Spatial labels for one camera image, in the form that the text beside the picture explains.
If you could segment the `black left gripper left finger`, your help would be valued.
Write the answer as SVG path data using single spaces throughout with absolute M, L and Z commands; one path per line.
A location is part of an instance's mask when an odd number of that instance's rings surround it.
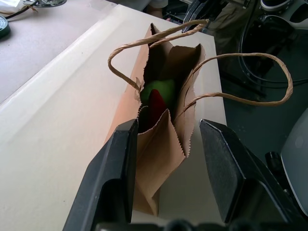
M 63 230 L 126 231 L 132 217 L 138 121 L 115 131 L 89 163 Z

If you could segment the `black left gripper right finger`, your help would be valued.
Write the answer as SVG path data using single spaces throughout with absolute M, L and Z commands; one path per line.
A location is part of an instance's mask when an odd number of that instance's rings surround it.
M 222 221 L 289 223 L 289 198 L 266 165 L 223 124 L 199 122 L 205 163 Z

